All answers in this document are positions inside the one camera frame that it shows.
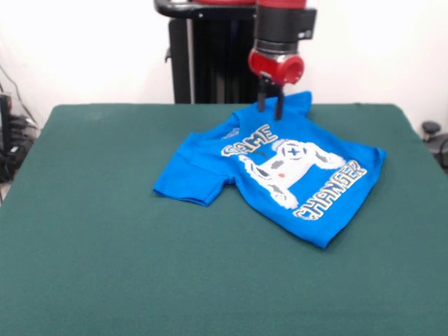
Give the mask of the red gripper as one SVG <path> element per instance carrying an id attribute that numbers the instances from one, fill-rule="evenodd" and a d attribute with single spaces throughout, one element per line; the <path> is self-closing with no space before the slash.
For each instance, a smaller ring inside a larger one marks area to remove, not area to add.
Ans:
<path id="1" fill-rule="evenodd" d="M 258 81 L 258 111 L 265 110 L 266 84 L 268 78 L 276 89 L 277 101 L 274 119 L 280 120 L 284 108 L 285 84 L 296 84 L 305 70 L 305 63 L 297 53 L 289 55 L 263 54 L 255 49 L 249 53 L 248 65 L 252 72 L 259 77 Z"/>

